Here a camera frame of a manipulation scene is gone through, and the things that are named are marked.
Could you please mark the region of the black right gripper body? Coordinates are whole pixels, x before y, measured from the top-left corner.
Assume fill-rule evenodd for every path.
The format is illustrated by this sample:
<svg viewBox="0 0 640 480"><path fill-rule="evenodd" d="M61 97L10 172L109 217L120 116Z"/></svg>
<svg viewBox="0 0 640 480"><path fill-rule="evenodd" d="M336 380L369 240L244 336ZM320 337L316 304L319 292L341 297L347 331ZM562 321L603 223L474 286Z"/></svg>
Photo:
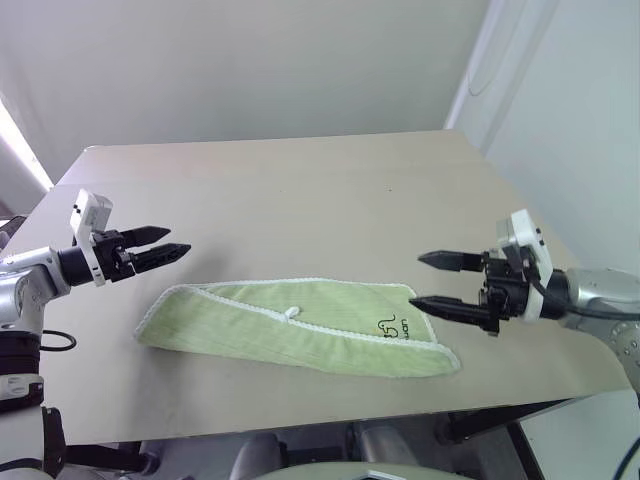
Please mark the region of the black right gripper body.
<svg viewBox="0 0 640 480"><path fill-rule="evenodd" d="M501 320L509 321L524 313L529 284L496 250L485 251L482 257L485 280L479 300L480 306L488 311L489 319L481 323L481 328L491 336L498 336Z"/></svg>

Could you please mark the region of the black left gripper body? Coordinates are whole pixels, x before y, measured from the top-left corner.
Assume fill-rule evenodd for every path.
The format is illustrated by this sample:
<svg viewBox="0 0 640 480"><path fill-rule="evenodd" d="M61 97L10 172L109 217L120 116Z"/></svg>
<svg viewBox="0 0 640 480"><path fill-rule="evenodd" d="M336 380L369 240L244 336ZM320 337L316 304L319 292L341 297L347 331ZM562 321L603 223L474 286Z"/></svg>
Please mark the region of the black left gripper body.
<svg viewBox="0 0 640 480"><path fill-rule="evenodd" d="M104 278L112 283L135 275L131 256L127 249L136 245L133 230L97 231L92 234L93 252Z"/></svg>

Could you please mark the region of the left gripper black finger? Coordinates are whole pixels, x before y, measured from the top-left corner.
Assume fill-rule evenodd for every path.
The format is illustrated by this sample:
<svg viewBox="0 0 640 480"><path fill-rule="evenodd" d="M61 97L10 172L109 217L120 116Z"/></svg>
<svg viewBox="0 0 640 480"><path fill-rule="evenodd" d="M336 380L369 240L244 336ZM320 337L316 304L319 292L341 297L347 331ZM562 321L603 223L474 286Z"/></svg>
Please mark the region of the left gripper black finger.
<svg viewBox="0 0 640 480"><path fill-rule="evenodd" d="M150 250L132 254L132 265L136 274L154 270L180 260L191 250L189 244L167 243Z"/></svg>
<svg viewBox="0 0 640 480"><path fill-rule="evenodd" d="M171 232L170 229L157 226L144 226L121 232L125 247L141 247L153 244Z"/></svg>

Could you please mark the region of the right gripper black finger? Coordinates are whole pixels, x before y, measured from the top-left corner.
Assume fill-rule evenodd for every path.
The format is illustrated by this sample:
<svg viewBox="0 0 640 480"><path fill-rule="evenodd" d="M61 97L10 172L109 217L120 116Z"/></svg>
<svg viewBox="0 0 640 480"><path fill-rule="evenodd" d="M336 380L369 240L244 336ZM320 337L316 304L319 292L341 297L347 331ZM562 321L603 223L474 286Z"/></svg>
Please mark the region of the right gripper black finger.
<svg viewBox="0 0 640 480"><path fill-rule="evenodd" d="M436 250L420 255L418 260L438 270L453 272L483 271L483 256L481 254Z"/></svg>
<svg viewBox="0 0 640 480"><path fill-rule="evenodd" d="M444 296L423 296L409 300L418 310L444 320L484 327L488 321L488 310L463 302L461 299Z"/></svg>

